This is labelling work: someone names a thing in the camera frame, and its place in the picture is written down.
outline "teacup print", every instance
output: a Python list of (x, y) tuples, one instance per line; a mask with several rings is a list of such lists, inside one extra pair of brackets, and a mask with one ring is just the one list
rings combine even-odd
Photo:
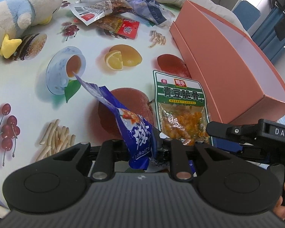
[(86, 59), (80, 49), (74, 46), (63, 48), (55, 54), (46, 69), (46, 85), (54, 95), (63, 95), (70, 81), (82, 76)]

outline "red label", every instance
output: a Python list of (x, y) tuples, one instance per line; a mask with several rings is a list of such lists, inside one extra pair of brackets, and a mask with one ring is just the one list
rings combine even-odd
[(178, 79), (174, 79), (174, 81), (176, 86), (187, 88), (185, 81)]
[(129, 19), (123, 19), (122, 25), (119, 30), (116, 32), (119, 35), (123, 35), (130, 39), (135, 39), (137, 30), (138, 30), (139, 22), (133, 21)]
[(163, 85), (166, 85), (166, 84), (167, 84), (167, 80), (162, 79), (162, 80), (161, 80), (161, 83), (162, 83)]
[(84, 20), (88, 21), (88, 20), (94, 18), (94, 16), (95, 16), (94, 14), (88, 13), (88, 14), (85, 14), (85, 15), (81, 16), (81, 18), (83, 18)]

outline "curtain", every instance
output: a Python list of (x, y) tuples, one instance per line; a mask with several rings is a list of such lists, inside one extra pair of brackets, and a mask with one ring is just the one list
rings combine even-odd
[(261, 26), (251, 37), (272, 64), (279, 59), (285, 50), (285, 39), (280, 41), (274, 31), (274, 26), (284, 16), (285, 14), (278, 7), (274, 7)]

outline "barcode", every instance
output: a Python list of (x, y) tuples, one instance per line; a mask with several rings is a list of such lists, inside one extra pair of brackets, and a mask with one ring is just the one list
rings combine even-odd
[(82, 14), (87, 14), (89, 12), (83, 10), (81, 7), (75, 7), (75, 10), (78, 12), (78, 13), (82, 13)]

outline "metal screw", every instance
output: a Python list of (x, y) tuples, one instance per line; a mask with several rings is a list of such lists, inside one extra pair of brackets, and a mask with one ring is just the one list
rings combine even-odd
[(187, 180), (191, 178), (191, 174), (186, 171), (181, 171), (176, 174), (176, 177), (181, 180)]
[(105, 172), (102, 172), (102, 171), (97, 171), (95, 173), (93, 173), (92, 177), (94, 179), (97, 179), (97, 180), (104, 180), (107, 178), (107, 174)]

